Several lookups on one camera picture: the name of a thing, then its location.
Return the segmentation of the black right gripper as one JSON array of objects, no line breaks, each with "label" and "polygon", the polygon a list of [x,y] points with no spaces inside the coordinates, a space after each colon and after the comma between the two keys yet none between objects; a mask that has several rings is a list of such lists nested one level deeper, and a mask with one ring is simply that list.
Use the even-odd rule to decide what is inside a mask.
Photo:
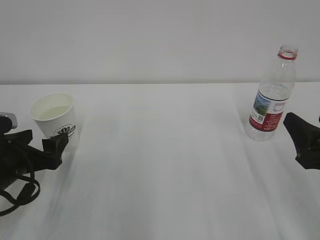
[{"label": "black right gripper", "polygon": [[320,169],[320,128],[293,112],[286,114],[283,125],[288,131],[295,150],[295,160],[306,170]]}]

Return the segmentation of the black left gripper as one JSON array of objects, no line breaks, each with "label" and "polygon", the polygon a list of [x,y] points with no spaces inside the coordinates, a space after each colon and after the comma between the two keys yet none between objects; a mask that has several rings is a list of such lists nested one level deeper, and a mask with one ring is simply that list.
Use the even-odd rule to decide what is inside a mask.
[{"label": "black left gripper", "polygon": [[19,176],[32,171],[56,170],[62,164],[62,154],[69,137],[61,133],[43,139],[43,150],[30,146],[33,140],[31,129],[16,133],[0,131],[0,189],[5,190]]}]

